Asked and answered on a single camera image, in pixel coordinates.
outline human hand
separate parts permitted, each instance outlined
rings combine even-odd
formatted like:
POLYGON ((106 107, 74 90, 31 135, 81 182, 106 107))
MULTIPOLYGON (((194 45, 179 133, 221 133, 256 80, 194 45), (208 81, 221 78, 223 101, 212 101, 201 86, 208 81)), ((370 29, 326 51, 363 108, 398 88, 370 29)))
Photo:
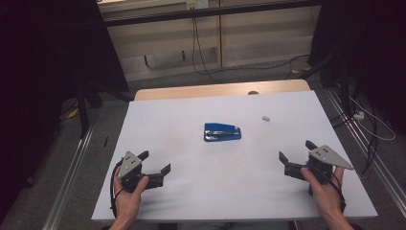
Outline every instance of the human hand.
POLYGON ((114 193, 116 197, 117 205, 117 218, 114 221, 110 229, 128 229, 134 223, 137 218, 138 211, 141 204, 141 193, 147 186, 149 178, 144 176, 140 182, 138 182, 137 188, 133 193, 129 193, 123 190, 122 182, 119 179, 118 168, 114 174, 114 193))
MULTIPOLYGON (((341 200, 337 191, 330 185, 322 185, 308 168, 301 169, 302 175, 308 181, 313 190, 320 216, 326 221, 329 229, 352 229, 343 213, 341 212, 341 200)), ((341 189, 343 184, 344 169, 337 167, 331 181, 341 189)))

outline white tabletop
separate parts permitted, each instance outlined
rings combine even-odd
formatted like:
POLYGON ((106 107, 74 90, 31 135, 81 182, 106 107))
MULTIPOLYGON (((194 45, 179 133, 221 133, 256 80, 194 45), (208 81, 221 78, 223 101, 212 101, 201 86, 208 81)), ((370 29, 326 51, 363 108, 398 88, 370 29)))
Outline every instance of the white tabletop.
MULTIPOLYGON (((164 187, 147 190, 138 220, 213 221, 319 217, 308 183, 283 174, 278 154, 304 164, 305 141, 328 145, 349 161, 313 91, 132 102, 93 220, 111 220, 109 184, 125 152, 149 150, 144 173, 168 163, 164 187), (240 140, 207 143, 205 123, 241 128, 240 140)), ((377 213, 354 171, 345 171, 345 215, 377 213)))

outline electrical outlet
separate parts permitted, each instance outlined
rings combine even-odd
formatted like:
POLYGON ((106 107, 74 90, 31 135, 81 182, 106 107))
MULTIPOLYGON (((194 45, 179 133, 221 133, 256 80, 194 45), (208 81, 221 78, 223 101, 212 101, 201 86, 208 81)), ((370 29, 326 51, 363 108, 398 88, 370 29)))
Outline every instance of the electrical outlet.
POLYGON ((198 9, 207 9, 209 7, 209 0, 197 0, 198 9))
POLYGON ((194 9, 198 9, 197 7, 197 2, 196 1, 187 1, 186 2, 186 10, 194 10, 194 9))
POLYGON ((354 118, 357 120, 363 120, 364 119, 364 112, 363 111, 355 111, 354 113, 354 118))

